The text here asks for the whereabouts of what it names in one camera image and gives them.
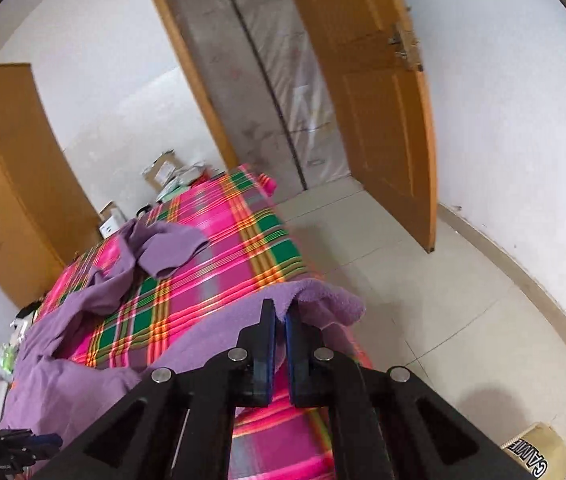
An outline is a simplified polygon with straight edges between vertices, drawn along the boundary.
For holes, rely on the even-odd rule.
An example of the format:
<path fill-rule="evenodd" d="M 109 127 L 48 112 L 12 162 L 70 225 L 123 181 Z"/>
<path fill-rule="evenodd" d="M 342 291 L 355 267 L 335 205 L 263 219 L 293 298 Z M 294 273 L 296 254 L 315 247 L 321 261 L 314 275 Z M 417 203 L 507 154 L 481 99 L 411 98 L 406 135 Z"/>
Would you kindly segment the brown cardboard box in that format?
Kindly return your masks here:
<path fill-rule="evenodd" d="M 143 179 L 156 191 L 160 192 L 183 167 L 173 150 L 161 153 L 142 171 Z"/>

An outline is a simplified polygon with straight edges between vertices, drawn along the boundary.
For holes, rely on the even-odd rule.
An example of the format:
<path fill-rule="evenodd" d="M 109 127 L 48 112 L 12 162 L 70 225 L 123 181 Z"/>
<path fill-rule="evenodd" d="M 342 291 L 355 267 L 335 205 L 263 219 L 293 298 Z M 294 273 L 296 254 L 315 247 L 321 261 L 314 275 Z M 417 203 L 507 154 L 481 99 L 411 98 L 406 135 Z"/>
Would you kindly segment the wooden door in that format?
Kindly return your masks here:
<path fill-rule="evenodd" d="M 425 252 L 433 252 L 435 131 L 404 0 L 294 1 L 330 92 L 353 177 Z"/>

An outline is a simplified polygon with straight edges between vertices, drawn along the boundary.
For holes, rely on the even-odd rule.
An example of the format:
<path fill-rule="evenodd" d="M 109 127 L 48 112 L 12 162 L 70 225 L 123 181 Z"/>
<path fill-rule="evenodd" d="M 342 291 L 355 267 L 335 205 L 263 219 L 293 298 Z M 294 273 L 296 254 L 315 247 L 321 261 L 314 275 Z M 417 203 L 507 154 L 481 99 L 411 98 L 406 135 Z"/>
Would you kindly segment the cluttered side table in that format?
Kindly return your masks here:
<path fill-rule="evenodd" d="M 19 347 L 41 306 L 42 300 L 39 299 L 20 309 L 10 322 L 10 338 L 6 342 L 0 342 L 0 421 L 5 408 L 6 396 L 14 379 Z"/>

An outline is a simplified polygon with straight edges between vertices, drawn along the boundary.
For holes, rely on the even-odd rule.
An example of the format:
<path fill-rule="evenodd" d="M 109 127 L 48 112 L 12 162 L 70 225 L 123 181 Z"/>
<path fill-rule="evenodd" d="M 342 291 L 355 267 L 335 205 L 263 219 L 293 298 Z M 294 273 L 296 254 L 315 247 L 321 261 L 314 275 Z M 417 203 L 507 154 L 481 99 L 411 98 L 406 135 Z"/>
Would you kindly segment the plastic door curtain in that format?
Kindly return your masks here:
<path fill-rule="evenodd" d="M 294 0 L 167 0 L 234 151 L 284 202 L 348 176 L 334 106 Z"/>

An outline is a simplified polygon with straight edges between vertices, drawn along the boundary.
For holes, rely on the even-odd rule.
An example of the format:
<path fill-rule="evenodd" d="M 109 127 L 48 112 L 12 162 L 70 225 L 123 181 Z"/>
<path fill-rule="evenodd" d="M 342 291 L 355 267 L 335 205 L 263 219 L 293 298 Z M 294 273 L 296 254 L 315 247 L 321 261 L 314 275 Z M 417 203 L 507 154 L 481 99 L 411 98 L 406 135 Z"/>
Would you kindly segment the printed cardboard box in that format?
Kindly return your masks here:
<path fill-rule="evenodd" d="M 535 422 L 501 448 L 535 479 L 566 480 L 566 443 L 544 422 Z"/>

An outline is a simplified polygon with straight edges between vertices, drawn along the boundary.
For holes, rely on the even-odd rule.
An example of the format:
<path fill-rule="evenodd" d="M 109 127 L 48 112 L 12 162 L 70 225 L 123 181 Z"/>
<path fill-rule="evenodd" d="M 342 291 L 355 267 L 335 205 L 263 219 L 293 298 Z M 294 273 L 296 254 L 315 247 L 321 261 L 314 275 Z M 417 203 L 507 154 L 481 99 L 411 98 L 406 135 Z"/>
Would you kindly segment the wooden wardrobe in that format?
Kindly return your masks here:
<path fill-rule="evenodd" d="M 0 64 L 0 287 L 18 307 L 100 241 L 100 216 L 44 112 L 30 65 Z"/>

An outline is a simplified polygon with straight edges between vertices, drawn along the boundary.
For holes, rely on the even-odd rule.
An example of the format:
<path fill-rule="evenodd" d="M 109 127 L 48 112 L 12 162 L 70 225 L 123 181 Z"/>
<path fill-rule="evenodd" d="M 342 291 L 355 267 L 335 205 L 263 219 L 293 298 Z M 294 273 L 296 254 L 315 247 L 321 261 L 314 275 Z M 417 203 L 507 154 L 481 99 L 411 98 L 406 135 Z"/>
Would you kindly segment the white small box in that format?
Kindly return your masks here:
<path fill-rule="evenodd" d="M 100 210 L 100 236 L 107 240 L 126 224 L 126 216 L 112 200 Z"/>

